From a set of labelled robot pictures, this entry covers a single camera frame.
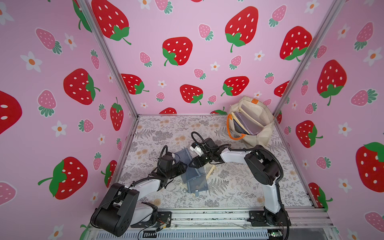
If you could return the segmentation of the grey-blue mesh pouch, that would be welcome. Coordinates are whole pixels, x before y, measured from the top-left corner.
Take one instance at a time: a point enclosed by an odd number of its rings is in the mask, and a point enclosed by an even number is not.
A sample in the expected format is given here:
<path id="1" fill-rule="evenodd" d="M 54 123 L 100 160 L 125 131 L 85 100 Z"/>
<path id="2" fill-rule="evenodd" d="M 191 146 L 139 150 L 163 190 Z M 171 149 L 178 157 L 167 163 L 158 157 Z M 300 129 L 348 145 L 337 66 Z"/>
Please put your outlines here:
<path id="1" fill-rule="evenodd" d="M 187 165 L 187 170 L 181 175 L 183 184 L 187 185 L 188 193 L 199 196 L 200 192 L 208 191 L 208 183 L 204 167 L 199 169 L 189 167 L 192 161 L 192 156 L 187 149 L 182 149 L 175 153 L 177 162 L 183 162 Z"/>

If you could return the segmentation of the cream pouch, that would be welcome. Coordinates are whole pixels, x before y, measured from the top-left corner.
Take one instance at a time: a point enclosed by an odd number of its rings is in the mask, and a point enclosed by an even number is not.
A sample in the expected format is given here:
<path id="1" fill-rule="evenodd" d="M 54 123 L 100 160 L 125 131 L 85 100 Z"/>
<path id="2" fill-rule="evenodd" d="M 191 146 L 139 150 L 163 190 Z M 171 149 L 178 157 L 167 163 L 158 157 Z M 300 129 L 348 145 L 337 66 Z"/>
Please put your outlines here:
<path id="1" fill-rule="evenodd" d="M 238 133 L 245 134 L 245 135 L 250 135 L 251 134 L 250 131 L 248 130 L 246 124 L 241 119 L 239 114 L 238 113 L 231 113 L 231 115 L 232 115 L 232 118 L 233 118 L 235 130 Z"/>

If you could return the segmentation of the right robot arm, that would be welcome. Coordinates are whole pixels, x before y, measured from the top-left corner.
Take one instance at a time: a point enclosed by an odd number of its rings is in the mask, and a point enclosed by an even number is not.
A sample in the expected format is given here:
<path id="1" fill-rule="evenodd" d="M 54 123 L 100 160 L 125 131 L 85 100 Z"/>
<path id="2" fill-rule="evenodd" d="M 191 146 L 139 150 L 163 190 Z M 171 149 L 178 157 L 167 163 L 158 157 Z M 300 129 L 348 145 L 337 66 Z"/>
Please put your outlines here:
<path id="1" fill-rule="evenodd" d="M 202 143 L 194 142 L 190 150 L 197 154 L 190 168 L 201 168 L 206 164 L 239 163 L 249 167 L 254 178 L 263 185 L 265 198 L 264 222 L 270 226 L 284 224 L 288 214 L 281 200 L 280 180 L 284 171 L 277 158 L 262 145 L 250 149 L 234 149 L 230 144 L 218 146 L 208 138 Z"/>

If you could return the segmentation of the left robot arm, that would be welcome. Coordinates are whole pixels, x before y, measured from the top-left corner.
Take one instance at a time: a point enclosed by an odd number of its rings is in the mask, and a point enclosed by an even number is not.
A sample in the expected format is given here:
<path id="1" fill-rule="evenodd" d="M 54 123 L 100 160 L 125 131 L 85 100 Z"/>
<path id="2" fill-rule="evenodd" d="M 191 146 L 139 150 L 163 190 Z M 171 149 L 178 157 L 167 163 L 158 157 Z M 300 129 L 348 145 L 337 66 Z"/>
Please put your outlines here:
<path id="1" fill-rule="evenodd" d="M 116 237 L 122 236 L 129 227 L 148 228 L 166 221 L 159 216 L 158 207 L 149 202 L 137 206 L 137 202 L 145 196 L 166 188 L 174 178 L 186 173 L 188 165 L 181 161 L 177 154 L 162 153 L 157 166 L 147 177 L 133 181 L 126 186 L 113 184 L 101 204 L 91 216 L 92 227 L 102 229 Z"/>

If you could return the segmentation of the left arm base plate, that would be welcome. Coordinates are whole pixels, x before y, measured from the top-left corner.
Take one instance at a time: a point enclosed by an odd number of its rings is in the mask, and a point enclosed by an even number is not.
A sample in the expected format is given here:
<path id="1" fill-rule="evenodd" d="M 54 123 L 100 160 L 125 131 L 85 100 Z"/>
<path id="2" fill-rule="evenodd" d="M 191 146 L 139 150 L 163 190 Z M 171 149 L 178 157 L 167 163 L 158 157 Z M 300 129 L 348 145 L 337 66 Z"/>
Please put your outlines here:
<path id="1" fill-rule="evenodd" d="M 130 225 L 131 228 L 166 228 L 171 226 L 172 212 L 155 212 L 152 213 L 148 221 L 141 221 L 139 223 Z"/>

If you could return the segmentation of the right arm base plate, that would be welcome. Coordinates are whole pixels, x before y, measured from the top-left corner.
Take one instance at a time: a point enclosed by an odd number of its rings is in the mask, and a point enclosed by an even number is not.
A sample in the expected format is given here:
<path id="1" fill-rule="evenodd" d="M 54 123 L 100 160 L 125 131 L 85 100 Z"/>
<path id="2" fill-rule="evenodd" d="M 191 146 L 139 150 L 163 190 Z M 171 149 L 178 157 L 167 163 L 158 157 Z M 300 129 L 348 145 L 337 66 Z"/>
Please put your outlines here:
<path id="1" fill-rule="evenodd" d="M 249 211 L 248 222 L 253 227 L 290 227 L 291 221 L 287 212 L 280 210 L 274 214 L 268 210 L 263 211 Z"/>

